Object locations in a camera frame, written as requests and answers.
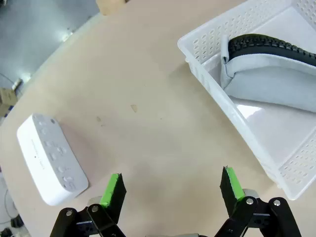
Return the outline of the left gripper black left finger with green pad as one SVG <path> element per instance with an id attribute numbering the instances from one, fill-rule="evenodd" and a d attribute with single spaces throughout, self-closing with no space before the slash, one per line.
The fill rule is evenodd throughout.
<path id="1" fill-rule="evenodd" d="M 119 216 L 126 195 L 122 174 L 112 174 L 99 203 L 81 211 L 62 209 L 51 231 L 52 237 L 123 237 L 118 226 Z"/>

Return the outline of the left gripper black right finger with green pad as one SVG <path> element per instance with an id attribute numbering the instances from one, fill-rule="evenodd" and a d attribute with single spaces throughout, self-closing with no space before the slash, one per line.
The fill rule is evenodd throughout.
<path id="1" fill-rule="evenodd" d="M 228 219 L 217 237 L 242 237 L 249 228 L 264 237 L 300 237 L 301 233 L 286 199 L 262 201 L 254 190 L 243 189 L 231 167 L 224 166 L 220 183 Z"/>

